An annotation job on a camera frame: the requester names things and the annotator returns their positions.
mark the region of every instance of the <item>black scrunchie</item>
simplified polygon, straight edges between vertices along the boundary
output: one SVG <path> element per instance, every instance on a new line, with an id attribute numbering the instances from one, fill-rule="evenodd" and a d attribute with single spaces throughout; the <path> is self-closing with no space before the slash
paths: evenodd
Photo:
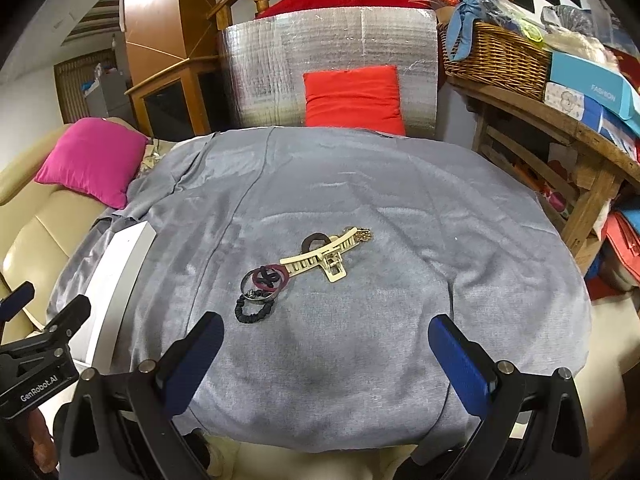
<path id="1" fill-rule="evenodd" d="M 254 294 L 258 297 L 267 297 L 270 295 L 269 292 L 265 292 L 263 290 L 256 290 Z M 251 324 L 257 323 L 258 321 L 263 320 L 271 313 L 271 309 L 273 307 L 273 300 L 267 300 L 264 302 L 264 306 L 256 313 L 256 314 L 244 314 L 242 312 L 242 308 L 244 307 L 244 295 L 240 296 L 236 301 L 236 319 L 240 323 Z"/>

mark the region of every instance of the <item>metal bolt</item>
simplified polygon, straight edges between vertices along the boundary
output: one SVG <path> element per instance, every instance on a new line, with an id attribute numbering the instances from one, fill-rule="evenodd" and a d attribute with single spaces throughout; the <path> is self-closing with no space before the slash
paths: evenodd
<path id="1" fill-rule="evenodd" d="M 156 369 L 156 362 L 153 359 L 147 359 L 146 361 L 142 361 L 138 365 L 138 370 L 140 370 L 143 374 L 148 374 Z"/>
<path id="2" fill-rule="evenodd" d="M 95 369 L 87 368 L 84 372 L 82 372 L 82 374 L 80 375 L 80 378 L 83 381 L 90 381 L 91 379 L 94 378 L 94 375 L 95 375 Z"/>
<path id="3" fill-rule="evenodd" d="M 513 371 L 515 370 L 513 364 L 511 364 L 508 361 L 500 361 L 498 363 L 498 370 L 500 370 L 503 374 L 509 375 L 509 374 L 513 374 Z"/>
<path id="4" fill-rule="evenodd" d="M 568 381 L 573 377 L 571 374 L 571 370 L 569 370 L 569 368 L 564 368 L 564 367 L 558 368 L 558 375 L 566 381 Z"/>

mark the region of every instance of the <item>table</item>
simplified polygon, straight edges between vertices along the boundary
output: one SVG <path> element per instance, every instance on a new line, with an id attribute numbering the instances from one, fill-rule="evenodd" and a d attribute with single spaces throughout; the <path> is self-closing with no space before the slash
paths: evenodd
<path id="1" fill-rule="evenodd" d="M 574 210 L 565 220 L 546 200 L 540 199 L 543 210 L 585 274 L 602 244 L 591 232 L 593 224 L 606 201 L 618 194 L 620 185 L 625 180 L 640 192 L 640 164 L 631 160 L 612 142 L 588 126 L 544 103 L 508 90 L 457 77 L 448 76 L 447 82 L 461 94 L 481 103 L 472 146 L 475 152 L 527 185 L 508 160 L 496 151 L 494 142 L 498 142 L 526 162 L 540 177 L 574 204 Z M 490 126 L 488 114 L 492 108 L 503 110 L 535 126 L 549 136 L 552 142 L 574 148 L 578 153 L 574 172 L 578 190 L 552 170 L 546 162 Z"/>

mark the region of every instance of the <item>blue bow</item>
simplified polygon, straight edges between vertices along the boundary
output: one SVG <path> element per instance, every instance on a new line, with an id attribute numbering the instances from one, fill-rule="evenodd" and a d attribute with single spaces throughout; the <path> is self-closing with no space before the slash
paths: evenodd
<path id="1" fill-rule="evenodd" d="M 446 49 L 451 61 L 466 59 L 471 53 L 471 43 L 474 35 L 475 20 L 486 17 L 479 0 L 461 0 L 453 12 L 449 27 L 447 27 Z M 460 37 L 460 44 L 456 55 L 452 55 L 453 47 Z"/>

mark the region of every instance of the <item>pink pillow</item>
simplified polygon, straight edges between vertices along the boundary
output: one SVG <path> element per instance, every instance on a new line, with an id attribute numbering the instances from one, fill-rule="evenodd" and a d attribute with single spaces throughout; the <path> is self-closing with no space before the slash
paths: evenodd
<path id="1" fill-rule="evenodd" d="M 145 155 L 146 137 L 120 124 L 87 117 L 72 124 L 36 175 L 116 209 L 127 205 L 127 187 Z"/>

